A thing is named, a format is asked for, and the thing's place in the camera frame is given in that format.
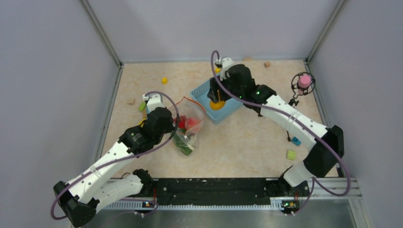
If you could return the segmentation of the pink peach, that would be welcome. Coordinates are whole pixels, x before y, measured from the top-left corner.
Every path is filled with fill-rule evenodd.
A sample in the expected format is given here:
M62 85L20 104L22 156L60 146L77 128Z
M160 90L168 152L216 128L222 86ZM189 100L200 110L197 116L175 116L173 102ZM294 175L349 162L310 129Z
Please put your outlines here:
M202 122L196 117L190 117L186 120L186 131L198 133L202 128Z

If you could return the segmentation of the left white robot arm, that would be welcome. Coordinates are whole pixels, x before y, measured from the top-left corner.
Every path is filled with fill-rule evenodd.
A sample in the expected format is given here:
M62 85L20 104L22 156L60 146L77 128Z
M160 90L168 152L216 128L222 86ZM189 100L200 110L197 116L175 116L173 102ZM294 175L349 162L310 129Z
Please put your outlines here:
M149 111L147 118L126 129L108 152L84 172L54 185L56 198L50 210L54 220L68 219L72 227L80 228L105 206L129 195L147 196L152 192L150 177L144 170L116 183L108 181L128 163L164 147L173 138L178 124L173 123L172 112L163 104L164 98L178 111L175 102L165 93L144 94Z

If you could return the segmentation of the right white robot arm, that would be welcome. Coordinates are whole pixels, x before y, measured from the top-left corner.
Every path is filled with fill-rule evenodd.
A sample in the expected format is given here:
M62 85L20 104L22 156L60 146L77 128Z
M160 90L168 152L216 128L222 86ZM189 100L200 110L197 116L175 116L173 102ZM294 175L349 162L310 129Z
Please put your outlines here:
M279 178L279 191L291 196L298 185L312 178L325 177L344 155L343 130L308 118L280 95L255 82L248 67L231 58L211 59L213 76L207 97L214 103L234 99L259 117L266 117L297 137L308 150L307 156L286 169Z

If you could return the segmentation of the clear zip top bag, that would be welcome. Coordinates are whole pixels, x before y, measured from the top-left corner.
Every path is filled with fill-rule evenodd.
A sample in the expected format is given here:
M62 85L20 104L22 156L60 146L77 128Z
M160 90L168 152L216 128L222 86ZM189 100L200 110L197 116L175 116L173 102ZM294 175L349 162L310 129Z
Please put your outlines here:
M185 96L176 103L176 107L169 108L173 114L173 124L178 124L172 141L180 152L188 156L197 147L197 136L202 130L206 112L200 103Z

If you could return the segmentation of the red tomato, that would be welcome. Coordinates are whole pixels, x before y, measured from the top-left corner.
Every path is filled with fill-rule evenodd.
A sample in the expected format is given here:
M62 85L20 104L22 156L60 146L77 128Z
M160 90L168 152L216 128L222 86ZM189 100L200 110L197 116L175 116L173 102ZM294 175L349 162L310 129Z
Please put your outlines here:
M174 118L173 122L178 124L178 128L185 129L186 128L186 116L179 116L179 118Z

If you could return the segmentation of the yellow lemon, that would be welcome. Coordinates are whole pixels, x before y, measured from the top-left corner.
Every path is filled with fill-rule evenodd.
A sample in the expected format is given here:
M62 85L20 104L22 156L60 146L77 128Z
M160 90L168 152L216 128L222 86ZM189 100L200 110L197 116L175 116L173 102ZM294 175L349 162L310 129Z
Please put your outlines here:
M212 109L214 111L218 111L218 110L222 109L225 106L225 104L226 104L225 101L219 101L216 103L213 101L209 102L210 109Z

